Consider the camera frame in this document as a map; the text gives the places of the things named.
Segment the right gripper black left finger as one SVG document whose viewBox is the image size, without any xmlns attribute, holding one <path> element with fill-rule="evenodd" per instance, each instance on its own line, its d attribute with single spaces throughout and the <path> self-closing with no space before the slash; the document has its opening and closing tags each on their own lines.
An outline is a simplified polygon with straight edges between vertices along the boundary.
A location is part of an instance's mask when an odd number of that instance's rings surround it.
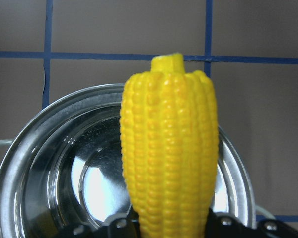
<svg viewBox="0 0 298 238">
<path fill-rule="evenodd" d="M 55 238 L 139 238 L 138 214 L 130 207 L 127 213 L 116 213 L 105 219 L 97 229 L 87 224 L 73 223 L 63 227 Z"/>
</svg>

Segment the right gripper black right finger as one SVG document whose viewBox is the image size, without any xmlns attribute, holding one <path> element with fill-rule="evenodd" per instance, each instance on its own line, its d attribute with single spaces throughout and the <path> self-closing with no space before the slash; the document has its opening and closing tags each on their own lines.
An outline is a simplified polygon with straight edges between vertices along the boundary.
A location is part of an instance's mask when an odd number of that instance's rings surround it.
<svg viewBox="0 0 298 238">
<path fill-rule="evenodd" d="M 276 219 L 264 219 L 255 228 L 245 226 L 230 213 L 209 210 L 206 238 L 298 238 L 298 230 Z"/>
</svg>

